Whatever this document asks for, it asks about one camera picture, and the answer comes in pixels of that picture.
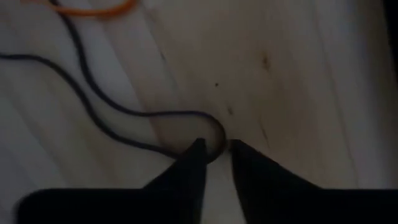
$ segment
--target wood grain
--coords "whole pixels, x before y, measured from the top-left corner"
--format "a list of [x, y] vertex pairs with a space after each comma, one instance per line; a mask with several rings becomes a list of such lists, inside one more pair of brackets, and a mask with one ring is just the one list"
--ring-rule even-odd
[[[230, 139], [322, 187], [397, 186], [397, 92], [379, 1], [152, 0], [118, 19], [73, 21], [96, 80], [118, 103], [211, 113]], [[198, 136], [214, 145], [199, 119], [131, 118], [105, 105], [46, 7], [0, 1], [0, 33], [0, 51], [62, 64], [124, 136], [176, 151]], [[172, 163], [107, 138], [41, 65], [0, 61], [0, 88], [0, 222], [35, 189], [136, 188]], [[228, 153], [207, 179], [203, 223], [244, 223]]]

